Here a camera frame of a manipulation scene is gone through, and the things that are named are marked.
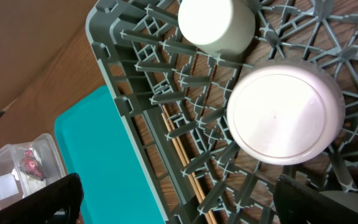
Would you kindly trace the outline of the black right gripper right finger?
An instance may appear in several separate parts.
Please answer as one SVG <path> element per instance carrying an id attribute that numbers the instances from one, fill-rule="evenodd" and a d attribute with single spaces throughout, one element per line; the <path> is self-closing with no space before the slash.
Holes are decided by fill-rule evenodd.
<path id="1" fill-rule="evenodd" d="M 358 213 L 287 175 L 275 186 L 273 201 L 281 223 L 358 223 Z"/>

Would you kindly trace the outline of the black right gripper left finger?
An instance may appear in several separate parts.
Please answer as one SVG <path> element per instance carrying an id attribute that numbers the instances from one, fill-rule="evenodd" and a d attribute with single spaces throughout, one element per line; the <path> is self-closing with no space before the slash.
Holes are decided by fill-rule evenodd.
<path id="1" fill-rule="evenodd" d="M 0 210 L 0 224 L 76 223 L 83 197 L 80 176 L 68 174 Z"/>

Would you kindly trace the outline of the red snack wrapper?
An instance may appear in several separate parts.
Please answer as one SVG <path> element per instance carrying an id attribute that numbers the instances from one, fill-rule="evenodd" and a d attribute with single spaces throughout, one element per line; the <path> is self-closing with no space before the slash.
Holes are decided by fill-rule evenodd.
<path id="1" fill-rule="evenodd" d="M 20 161 L 20 170 L 33 179 L 43 181 L 46 176 L 41 163 L 36 159 L 32 150 L 26 150 Z"/>

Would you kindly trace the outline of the grey small saucer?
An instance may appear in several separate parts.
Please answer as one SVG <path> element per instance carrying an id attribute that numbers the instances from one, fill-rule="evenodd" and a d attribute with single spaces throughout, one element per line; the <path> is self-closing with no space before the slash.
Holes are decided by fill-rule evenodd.
<path id="1" fill-rule="evenodd" d="M 320 194 L 358 213 L 358 194 L 343 191 L 324 191 Z"/>

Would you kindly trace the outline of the pink plastic bowl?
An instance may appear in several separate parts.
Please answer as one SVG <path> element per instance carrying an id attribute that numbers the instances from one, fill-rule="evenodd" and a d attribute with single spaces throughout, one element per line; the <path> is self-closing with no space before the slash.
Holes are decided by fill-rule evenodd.
<path id="1" fill-rule="evenodd" d="M 345 118 L 334 78 L 305 60 L 268 60 L 246 73 L 227 104 L 233 140 L 269 164 L 293 165 L 323 152 Z"/>

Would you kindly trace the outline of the pale green cup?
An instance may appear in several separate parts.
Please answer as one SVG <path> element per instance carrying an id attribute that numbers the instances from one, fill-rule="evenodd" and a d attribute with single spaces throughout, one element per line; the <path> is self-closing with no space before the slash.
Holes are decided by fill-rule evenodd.
<path id="1" fill-rule="evenodd" d="M 240 55 L 255 33 L 255 15 L 241 0 L 183 0 L 178 10 L 183 36 L 217 57 Z"/>

